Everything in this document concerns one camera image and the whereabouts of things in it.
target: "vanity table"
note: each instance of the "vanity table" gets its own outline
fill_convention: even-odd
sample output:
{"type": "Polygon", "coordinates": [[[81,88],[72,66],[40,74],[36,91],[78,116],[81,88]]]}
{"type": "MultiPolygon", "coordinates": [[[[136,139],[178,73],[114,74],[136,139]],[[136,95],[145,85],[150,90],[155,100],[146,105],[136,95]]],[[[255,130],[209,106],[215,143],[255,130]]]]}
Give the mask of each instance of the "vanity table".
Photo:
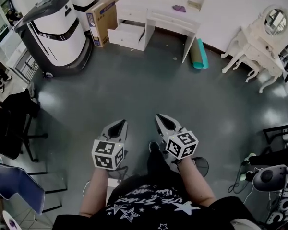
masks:
{"type": "Polygon", "coordinates": [[[287,18],[286,10],[274,5],[268,7],[263,15],[253,24],[247,28],[241,27],[241,31],[230,42],[227,52],[221,55],[222,58],[227,57],[235,43],[238,43],[239,50],[237,54],[229,64],[222,69],[222,72],[226,73],[234,63],[239,60],[237,67],[241,62],[244,62],[253,69],[253,71],[249,73],[249,76],[251,73],[253,74],[246,82],[256,77],[257,74],[264,69],[267,69],[271,75],[271,79],[261,86],[259,93],[262,93],[265,87],[273,84],[285,71],[278,53],[275,51],[275,44],[278,43],[282,33],[285,31],[287,18]]]}
{"type": "Polygon", "coordinates": [[[187,36],[183,60],[186,59],[200,24],[198,11],[183,0],[119,0],[116,3],[118,27],[108,30],[113,44],[145,51],[155,27],[187,36]],[[184,6],[186,12],[176,11],[174,5],[184,6]]]}

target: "cable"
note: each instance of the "cable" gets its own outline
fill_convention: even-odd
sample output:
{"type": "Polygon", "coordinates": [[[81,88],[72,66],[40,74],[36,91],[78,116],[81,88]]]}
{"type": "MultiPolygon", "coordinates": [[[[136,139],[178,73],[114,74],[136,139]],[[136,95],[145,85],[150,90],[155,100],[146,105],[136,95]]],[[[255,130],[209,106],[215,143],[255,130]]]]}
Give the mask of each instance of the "cable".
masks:
{"type": "Polygon", "coordinates": [[[252,194],[253,189],[254,189],[254,186],[252,187],[252,190],[251,190],[251,192],[249,193],[249,195],[246,196],[246,198],[245,198],[245,200],[244,200],[244,202],[243,202],[244,204],[245,204],[246,200],[248,199],[248,197],[252,194]]]}
{"type": "Polygon", "coordinates": [[[247,187],[247,185],[249,184],[249,182],[247,182],[247,184],[246,184],[240,191],[238,191],[238,192],[235,191],[235,188],[236,188],[236,187],[239,187],[239,185],[240,185],[240,183],[238,182],[238,178],[239,178],[239,175],[240,175],[241,167],[242,167],[243,165],[244,165],[243,163],[240,165],[239,170],[238,170],[238,173],[237,173],[237,177],[236,177],[236,180],[235,180],[235,183],[228,188],[228,190],[227,190],[228,193],[234,192],[235,194],[239,194],[239,193],[241,193],[241,192],[247,187]]]}

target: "open drawer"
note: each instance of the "open drawer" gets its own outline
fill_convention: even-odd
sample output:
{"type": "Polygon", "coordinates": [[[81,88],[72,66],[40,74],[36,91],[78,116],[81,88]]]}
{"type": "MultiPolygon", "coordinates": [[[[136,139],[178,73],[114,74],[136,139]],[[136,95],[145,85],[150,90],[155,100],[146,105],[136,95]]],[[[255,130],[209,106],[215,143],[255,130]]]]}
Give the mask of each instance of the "open drawer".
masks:
{"type": "Polygon", "coordinates": [[[144,36],[144,31],[142,26],[121,23],[115,30],[108,29],[109,41],[112,44],[136,47],[144,36]]]}

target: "white table leg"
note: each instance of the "white table leg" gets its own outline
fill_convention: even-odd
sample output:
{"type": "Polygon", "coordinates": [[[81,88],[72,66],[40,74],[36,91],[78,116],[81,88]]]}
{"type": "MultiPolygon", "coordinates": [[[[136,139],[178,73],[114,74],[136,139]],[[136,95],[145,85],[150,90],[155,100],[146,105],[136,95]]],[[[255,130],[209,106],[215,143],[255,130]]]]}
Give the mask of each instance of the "white table leg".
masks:
{"type": "Polygon", "coordinates": [[[244,55],[243,50],[239,51],[239,52],[231,59],[231,61],[229,62],[229,64],[222,69],[222,72],[223,72],[223,73],[226,73],[226,72],[235,64],[235,62],[236,62],[238,59],[240,59],[240,57],[243,56],[243,55],[244,55]]]}
{"type": "Polygon", "coordinates": [[[242,60],[240,58],[240,60],[236,63],[236,66],[233,68],[233,70],[236,70],[240,66],[241,63],[242,63],[242,60]]]}
{"type": "Polygon", "coordinates": [[[257,71],[257,70],[253,70],[251,72],[254,72],[254,73],[251,76],[250,76],[250,74],[248,74],[249,77],[246,79],[245,82],[249,82],[250,79],[255,78],[257,76],[257,74],[259,73],[259,71],[257,71]]]}
{"type": "Polygon", "coordinates": [[[248,77],[249,77],[253,72],[255,72],[254,69],[249,72],[248,77]]]}
{"type": "Polygon", "coordinates": [[[221,58],[225,58],[225,57],[227,57],[227,56],[229,55],[229,53],[230,53],[230,51],[231,51],[231,49],[232,49],[232,47],[233,47],[233,45],[234,45],[234,43],[235,43],[236,41],[238,41],[238,38],[237,38],[237,37],[234,37],[234,38],[231,40],[231,42],[230,42],[230,44],[229,44],[229,46],[228,46],[227,51],[225,52],[225,54],[221,54],[221,58]]]}
{"type": "Polygon", "coordinates": [[[273,84],[273,83],[277,80],[277,78],[278,78],[278,77],[275,76],[275,77],[271,78],[270,80],[268,80],[267,82],[265,82],[265,83],[261,86],[261,88],[259,89],[259,93],[260,93],[260,94],[263,93],[264,88],[267,87],[267,86],[269,86],[269,85],[271,85],[271,84],[273,84]]]}

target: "chair leg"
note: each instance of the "chair leg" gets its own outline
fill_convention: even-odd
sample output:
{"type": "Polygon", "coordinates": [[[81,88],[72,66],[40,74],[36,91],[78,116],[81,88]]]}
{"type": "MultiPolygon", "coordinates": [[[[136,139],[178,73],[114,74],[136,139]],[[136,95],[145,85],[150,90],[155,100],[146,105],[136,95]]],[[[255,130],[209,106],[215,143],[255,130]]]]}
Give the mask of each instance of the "chair leg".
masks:
{"type": "Polygon", "coordinates": [[[56,207],[53,207],[53,208],[49,208],[49,209],[44,209],[42,213],[46,213],[46,212],[49,212],[49,211],[52,211],[52,210],[55,210],[55,209],[58,209],[58,208],[61,208],[62,205],[59,205],[59,206],[56,206],[56,207]]]}
{"type": "Polygon", "coordinates": [[[25,146],[25,148],[27,149],[27,152],[28,152],[28,154],[29,154],[30,160],[31,160],[32,162],[38,162],[38,159],[34,159],[33,156],[32,156],[32,153],[31,153],[31,151],[30,151],[29,142],[24,142],[24,146],[25,146]]]}
{"type": "Polygon", "coordinates": [[[64,192],[64,191],[67,191],[67,188],[59,189],[59,190],[46,191],[45,194],[53,194],[53,193],[59,193],[59,192],[64,192]]]}
{"type": "Polygon", "coordinates": [[[27,139],[36,139],[36,138],[44,138],[44,139],[47,139],[48,138],[48,134],[45,133],[43,135],[40,135],[40,136],[26,136],[27,139]]]}

